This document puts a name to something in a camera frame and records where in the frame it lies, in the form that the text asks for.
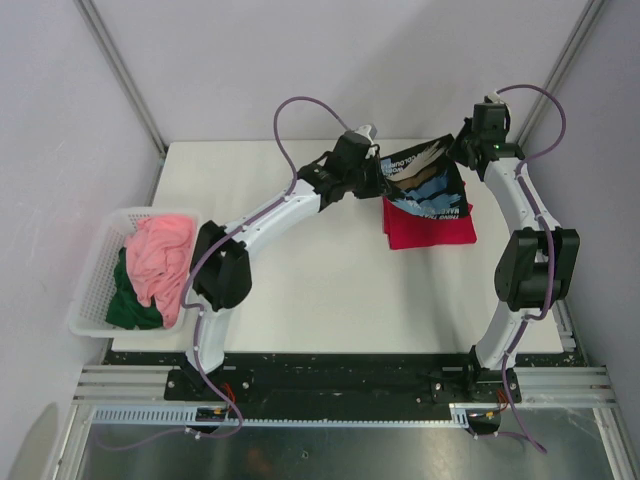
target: gray floor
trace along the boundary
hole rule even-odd
[[[413,428],[245,428],[226,440],[182,433],[125,452],[90,441],[80,478],[105,479],[612,479],[591,410],[523,411],[549,450],[508,438],[474,441],[463,430]],[[109,445],[166,427],[97,425]],[[501,430],[515,430],[511,415]]]

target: table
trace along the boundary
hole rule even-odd
[[[382,155],[420,140],[381,140]],[[297,167],[334,141],[291,141]],[[225,351],[466,353],[484,334],[497,298],[495,266],[509,232],[474,172],[461,168],[475,245],[391,251],[380,199],[351,195],[294,226],[251,261],[253,289],[234,312]],[[218,224],[272,198],[290,173],[273,141],[171,144],[153,202],[190,207]],[[114,339],[114,351],[190,348],[195,315],[182,330],[149,340]],[[523,353],[562,351],[553,315],[529,328]]]

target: cable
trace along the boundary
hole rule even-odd
[[[278,207],[278,205],[281,205],[285,201],[285,197],[290,195],[293,192],[293,190],[295,189],[296,182],[298,181],[298,174],[297,174],[296,167],[295,167],[295,165],[293,163],[293,160],[291,160],[291,157],[289,156],[289,154],[285,150],[284,146],[282,145],[282,141],[280,139],[280,132],[278,131],[278,118],[280,116],[280,112],[282,112],[282,109],[284,107],[286,107],[290,103],[297,102],[297,101],[311,102],[311,103],[315,103],[316,105],[320,105],[325,110],[327,110],[340,123],[340,125],[342,125],[342,127],[345,130],[349,130],[349,127],[342,120],[342,118],[340,118],[340,116],[331,107],[329,107],[327,104],[325,104],[324,102],[322,102],[320,100],[317,100],[317,99],[312,98],[312,97],[298,96],[298,97],[291,97],[288,100],[285,100],[284,102],[282,102],[282,104],[277,108],[277,110],[276,110],[276,112],[275,112],[275,114],[273,116],[273,135],[275,137],[276,143],[278,144],[278,148],[280,149],[280,152],[282,153],[282,155],[284,156],[285,160],[289,164],[289,167],[291,168],[291,177],[292,177],[291,183],[289,184],[289,187],[287,188],[285,193],[280,198],[278,198],[275,202],[273,202],[272,204],[268,205],[267,207],[265,207],[264,209],[262,209],[261,211],[259,211],[255,215],[253,215],[248,220],[246,220],[244,222],[245,226],[251,225],[252,223],[254,223],[257,220],[259,220],[260,218],[264,217],[267,213],[269,213],[272,210],[274,210],[276,207]],[[236,416],[238,417],[238,424],[235,425],[234,428],[231,429],[230,431],[222,432],[222,433],[217,433],[217,431],[216,431],[216,433],[204,433],[204,432],[196,431],[196,433],[194,434],[196,439],[199,439],[201,437],[203,437],[203,438],[227,438],[227,437],[230,437],[230,436],[236,434],[242,428],[242,425],[244,423],[244,417],[242,416],[242,412],[240,411],[240,409],[238,408],[238,406],[235,403],[235,398],[233,398],[233,399],[229,398],[229,397],[235,397],[233,395],[233,392],[231,391],[231,389],[229,388],[228,391],[227,391],[229,396],[225,395],[220,389],[218,389],[218,387],[216,387],[213,384],[213,382],[211,382],[211,380],[209,380],[209,377],[207,377],[207,374],[204,371],[204,368],[202,367],[202,363],[200,361],[200,355],[198,354],[198,351],[200,350],[200,344],[199,344],[198,340],[199,340],[199,336],[200,336],[200,329],[202,327],[202,318],[204,317],[204,312],[206,310],[206,307],[204,306],[204,304],[199,303],[199,302],[187,303],[187,297],[188,297],[188,294],[189,294],[189,290],[193,286],[193,282],[194,282],[196,276],[198,275],[198,272],[202,268],[202,266],[211,257],[211,255],[213,255],[227,240],[233,238],[235,235],[237,235],[241,231],[242,231],[242,225],[239,226],[239,227],[234,228],[232,231],[227,233],[220,240],[215,242],[202,255],[202,257],[200,257],[200,259],[198,260],[196,265],[191,270],[191,273],[189,274],[189,278],[187,278],[187,281],[186,281],[186,283],[184,285],[184,288],[182,289],[182,293],[181,293],[181,298],[182,298],[181,304],[182,304],[183,308],[185,308],[185,309],[197,308],[198,309],[198,319],[196,321],[196,327],[195,327],[194,332],[193,332],[193,357],[194,357],[194,360],[195,360],[195,363],[196,363],[196,368],[198,369],[198,373],[200,373],[200,376],[202,377],[202,380],[205,382],[205,384],[216,395],[218,395],[218,397],[220,397],[222,400],[224,400],[229,405],[230,409],[233,410],[234,413],[236,414]],[[100,448],[102,448],[104,450],[113,451],[113,452],[121,452],[121,451],[126,451],[126,450],[130,450],[130,449],[141,447],[141,446],[146,445],[147,443],[150,443],[150,442],[152,442],[152,441],[154,441],[154,440],[156,440],[156,439],[158,439],[160,437],[163,437],[165,435],[170,435],[170,434],[173,434],[173,433],[178,433],[178,432],[186,432],[186,433],[192,433],[193,434],[194,431],[192,429],[189,429],[189,428],[187,428],[187,429],[184,429],[184,428],[172,428],[172,429],[169,429],[169,430],[164,430],[162,432],[156,433],[155,435],[152,435],[149,438],[146,438],[146,439],[141,440],[139,442],[133,443],[131,445],[125,445],[125,446],[120,446],[120,447],[112,447],[112,446],[105,445],[99,440],[99,438],[97,438],[97,436],[94,436],[94,438],[95,438],[95,441],[96,441],[97,445]]]
[[[540,88],[540,87],[537,87],[535,85],[530,85],[530,84],[526,84],[526,83],[522,83],[522,84],[518,84],[518,85],[510,85],[508,87],[501,88],[500,90],[497,90],[496,93],[498,93],[498,95],[500,95],[501,93],[508,92],[510,90],[517,90],[517,89],[535,90],[536,92],[541,93],[542,95],[547,97],[549,100],[551,100],[553,102],[553,104],[556,106],[556,108],[558,109],[558,112],[560,113],[560,120],[562,122],[562,126],[560,128],[560,134],[558,135],[558,138],[556,138],[555,142],[553,142],[550,146],[548,146],[544,150],[541,150],[541,151],[539,151],[539,152],[527,157],[525,160],[521,161],[520,163],[518,163],[518,166],[515,169],[515,175],[516,175],[516,179],[518,181],[518,184],[520,185],[520,188],[522,189],[522,191],[524,193],[524,196],[526,197],[527,201],[529,202],[529,205],[531,205],[531,208],[533,209],[533,213],[535,213],[535,215],[536,215],[536,220],[542,226],[542,228],[544,230],[544,233],[545,233],[545,236],[547,237],[547,253],[548,253],[548,257],[549,257],[548,270],[547,270],[547,290],[545,292],[544,303],[542,305],[542,309],[540,310],[540,315],[526,314],[523,317],[525,321],[522,322],[522,324],[520,325],[520,328],[516,332],[516,335],[513,338],[513,341],[511,342],[511,345],[509,345],[509,348],[507,349],[506,354],[504,355],[504,357],[502,357],[502,367],[500,369],[501,374],[502,374],[502,386],[504,388],[504,392],[505,392],[505,395],[506,395],[507,400],[509,402],[509,405],[511,406],[511,411],[513,412],[513,416],[515,417],[516,421],[518,422],[518,425],[520,426],[520,429],[522,430],[523,433],[500,432],[497,435],[490,435],[490,436],[492,436],[492,437],[493,436],[508,436],[508,437],[512,437],[512,438],[526,439],[529,443],[531,443],[531,445],[533,445],[533,447],[537,451],[539,451],[540,453],[546,454],[547,453],[547,449],[544,448],[544,446],[542,446],[540,443],[538,443],[533,438],[533,436],[531,435],[531,433],[527,429],[526,425],[524,424],[524,421],[520,417],[520,414],[518,413],[518,410],[516,409],[516,405],[515,405],[515,403],[513,401],[513,397],[511,396],[511,389],[509,388],[509,382],[507,381],[507,363],[509,361],[509,356],[511,356],[511,354],[515,351],[516,347],[518,346],[518,343],[520,342],[520,340],[524,336],[524,332],[526,331],[527,325],[528,325],[526,320],[540,321],[540,320],[544,319],[547,316],[547,313],[549,313],[549,309],[551,308],[551,302],[552,302],[552,299],[553,299],[553,282],[554,282],[554,275],[555,275],[555,269],[556,269],[556,267],[555,267],[555,265],[556,265],[555,264],[556,254],[555,254],[555,246],[553,244],[553,235],[551,233],[551,228],[549,227],[549,224],[547,223],[547,221],[542,216],[542,211],[540,210],[540,206],[538,205],[538,202],[536,202],[536,199],[533,196],[533,193],[531,192],[531,190],[527,186],[526,182],[524,181],[524,178],[522,177],[522,169],[531,160],[534,160],[536,158],[542,157],[543,155],[546,155],[547,153],[549,153],[552,150],[554,150],[560,144],[560,142],[564,138],[565,132],[567,131],[567,116],[566,116],[566,114],[564,112],[564,108],[562,108],[562,105],[560,104],[560,102],[558,101],[558,99],[556,97],[554,97],[551,93],[546,91],[544,88]],[[478,436],[477,434],[475,434],[475,432],[473,433],[473,435],[474,435],[474,438],[481,437],[481,436]]]

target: white table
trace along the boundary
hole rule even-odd
[[[380,141],[382,154],[419,140]],[[334,141],[285,142],[298,167]],[[467,182],[475,245],[391,251],[380,199],[351,195],[289,230],[251,261],[253,288],[234,312],[225,350],[305,353],[468,352],[497,304],[493,273],[509,233],[477,175]],[[154,206],[199,209],[224,224],[272,198],[290,181],[275,142],[177,142],[169,149]],[[195,316],[159,340],[118,338],[114,351],[185,351]],[[521,352],[562,346],[553,316],[529,328]]]

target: pink towel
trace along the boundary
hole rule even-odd
[[[138,220],[138,231],[124,241],[127,274],[138,302],[149,307],[153,297],[165,328],[178,320],[195,231],[189,217],[162,215]]]

